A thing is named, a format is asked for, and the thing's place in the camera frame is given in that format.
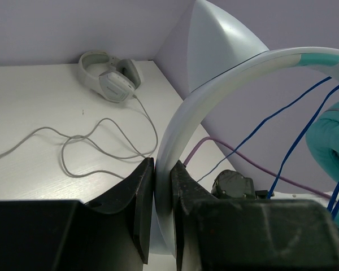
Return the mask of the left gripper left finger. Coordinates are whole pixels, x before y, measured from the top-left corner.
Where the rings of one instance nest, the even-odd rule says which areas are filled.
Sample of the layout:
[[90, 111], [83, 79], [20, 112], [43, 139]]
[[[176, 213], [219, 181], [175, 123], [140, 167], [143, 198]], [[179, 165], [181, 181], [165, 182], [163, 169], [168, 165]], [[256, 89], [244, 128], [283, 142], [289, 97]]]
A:
[[154, 161], [95, 199], [0, 201], [0, 270], [142, 270]]

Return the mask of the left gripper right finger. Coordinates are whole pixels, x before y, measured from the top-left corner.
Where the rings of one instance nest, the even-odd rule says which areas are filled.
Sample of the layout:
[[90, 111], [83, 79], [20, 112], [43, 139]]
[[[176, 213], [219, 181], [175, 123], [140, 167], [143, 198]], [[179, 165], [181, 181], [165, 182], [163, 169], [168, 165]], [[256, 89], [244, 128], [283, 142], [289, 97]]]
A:
[[171, 170], [178, 270], [339, 270], [339, 229], [312, 200], [218, 199]]

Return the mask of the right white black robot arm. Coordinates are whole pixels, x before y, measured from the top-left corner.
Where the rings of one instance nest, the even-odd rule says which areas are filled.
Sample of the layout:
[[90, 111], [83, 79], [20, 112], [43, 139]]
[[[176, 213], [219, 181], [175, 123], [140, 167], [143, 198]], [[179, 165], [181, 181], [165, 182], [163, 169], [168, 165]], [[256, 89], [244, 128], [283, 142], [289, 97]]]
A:
[[[218, 199], [261, 200], [266, 199], [268, 191], [256, 191], [251, 178], [244, 177], [236, 171], [224, 170], [215, 178], [211, 193]], [[329, 194], [290, 194], [274, 191], [271, 199], [309, 199], [327, 206], [331, 196]]]

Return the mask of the teal cat ear headphones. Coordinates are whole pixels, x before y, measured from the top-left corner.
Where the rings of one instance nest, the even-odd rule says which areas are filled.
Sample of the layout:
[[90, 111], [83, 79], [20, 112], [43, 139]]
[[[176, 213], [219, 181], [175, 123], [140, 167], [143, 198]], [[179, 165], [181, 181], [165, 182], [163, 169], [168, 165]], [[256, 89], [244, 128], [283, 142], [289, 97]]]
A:
[[175, 254], [170, 172], [206, 115], [228, 94], [283, 68], [308, 67], [339, 82], [339, 49], [269, 50], [235, 17], [208, 1], [196, 1], [188, 36], [190, 94], [164, 132], [155, 163], [155, 210], [150, 252]]

